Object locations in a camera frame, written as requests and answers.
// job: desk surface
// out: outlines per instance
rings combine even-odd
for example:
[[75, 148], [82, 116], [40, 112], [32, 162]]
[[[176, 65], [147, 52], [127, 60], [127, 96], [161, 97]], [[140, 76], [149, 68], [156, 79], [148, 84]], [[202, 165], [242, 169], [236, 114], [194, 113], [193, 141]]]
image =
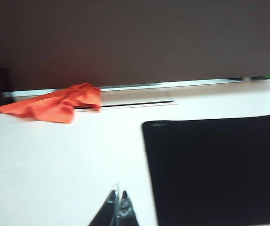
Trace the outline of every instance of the desk surface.
[[176, 104], [79, 111], [71, 124], [0, 114], [0, 226], [85, 226], [115, 183], [156, 226], [144, 121], [270, 114], [270, 80], [162, 91]]

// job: orange cloth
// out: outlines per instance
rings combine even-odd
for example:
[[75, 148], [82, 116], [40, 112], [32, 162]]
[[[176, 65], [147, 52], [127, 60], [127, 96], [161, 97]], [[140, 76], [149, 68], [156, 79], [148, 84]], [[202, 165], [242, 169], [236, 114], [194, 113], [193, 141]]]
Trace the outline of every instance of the orange cloth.
[[42, 96], [0, 106], [0, 113], [17, 117], [32, 117], [42, 121], [71, 123], [76, 106], [91, 106], [99, 110], [100, 89], [89, 83], [74, 85]]

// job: white desk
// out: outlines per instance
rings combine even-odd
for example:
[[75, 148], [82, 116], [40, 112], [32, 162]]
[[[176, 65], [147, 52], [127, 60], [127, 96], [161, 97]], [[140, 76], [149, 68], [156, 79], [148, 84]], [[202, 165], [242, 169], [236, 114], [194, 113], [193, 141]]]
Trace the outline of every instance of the white desk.
[[270, 114], [270, 80], [161, 90], [176, 104], [76, 112], [72, 124], [0, 114], [0, 226], [86, 226], [115, 183], [156, 226], [144, 121]]

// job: mouse pad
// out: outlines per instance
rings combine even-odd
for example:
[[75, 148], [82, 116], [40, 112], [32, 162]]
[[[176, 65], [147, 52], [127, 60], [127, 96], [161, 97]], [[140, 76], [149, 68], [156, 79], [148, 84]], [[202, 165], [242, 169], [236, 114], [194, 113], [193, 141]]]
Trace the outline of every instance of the mouse pad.
[[270, 224], [270, 115], [142, 128], [160, 226]]

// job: black mouse pad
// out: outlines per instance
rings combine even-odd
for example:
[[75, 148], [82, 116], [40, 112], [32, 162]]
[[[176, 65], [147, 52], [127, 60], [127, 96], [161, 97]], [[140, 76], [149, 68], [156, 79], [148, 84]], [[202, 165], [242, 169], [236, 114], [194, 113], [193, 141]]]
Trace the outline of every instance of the black mouse pad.
[[270, 224], [270, 115], [142, 127], [160, 226]]

